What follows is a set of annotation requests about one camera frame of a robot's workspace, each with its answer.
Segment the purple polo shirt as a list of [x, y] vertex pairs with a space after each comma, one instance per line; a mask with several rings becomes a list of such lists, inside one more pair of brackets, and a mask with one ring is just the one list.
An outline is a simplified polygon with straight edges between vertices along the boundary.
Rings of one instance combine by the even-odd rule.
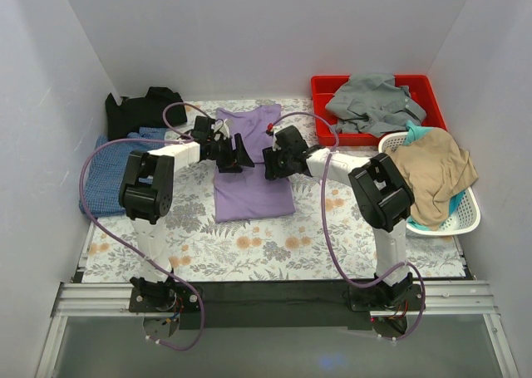
[[263, 149], [272, 144], [266, 129], [281, 116], [281, 112], [279, 104], [244, 112], [216, 110], [218, 119], [230, 121], [232, 134], [242, 135], [244, 147], [254, 162], [253, 168], [245, 168], [241, 173], [215, 173], [214, 217], [217, 223], [277, 218], [295, 213], [290, 180], [265, 179]]

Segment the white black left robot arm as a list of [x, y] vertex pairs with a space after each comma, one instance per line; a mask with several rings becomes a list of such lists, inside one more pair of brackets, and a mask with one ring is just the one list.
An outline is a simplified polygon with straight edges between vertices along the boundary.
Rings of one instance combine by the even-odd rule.
[[135, 231], [143, 268], [131, 283], [136, 300], [158, 312], [194, 310], [198, 296], [167, 275], [173, 268], [165, 240], [165, 218], [171, 209], [175, 173], [204, 160], [213, 160], [220, 173], [241, 173], [254, 162], [240, 133], [233, 133], [229, 120], [200, 116], [190, 138], [174, 141], [157, 150], [134, 150], [126, 162], [119, 204]]

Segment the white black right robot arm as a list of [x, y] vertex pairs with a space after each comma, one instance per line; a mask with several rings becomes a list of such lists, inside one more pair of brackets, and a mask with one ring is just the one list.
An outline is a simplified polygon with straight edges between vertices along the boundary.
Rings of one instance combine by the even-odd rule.
[[[395, 309], [406, 300], [412, 274], [406, 256], [406, 221], [414, 195], [389, 155], [371, 158], [346, 155], [321, 145], [310, 147], [299, 130], [291, 125], [280, 130], [269, 125], [273, 145], [263, 149], [265, 178], [283, 179], [304, 174], [321, 180], [323, 234], [332, 263], [349, 285], [360, 292], [367, 305]], [[369, 283], [356, 283], [342, 270], [328, 232], [326, 183], [349, 185], [361, 216], [372, 227], [377, 267]]]

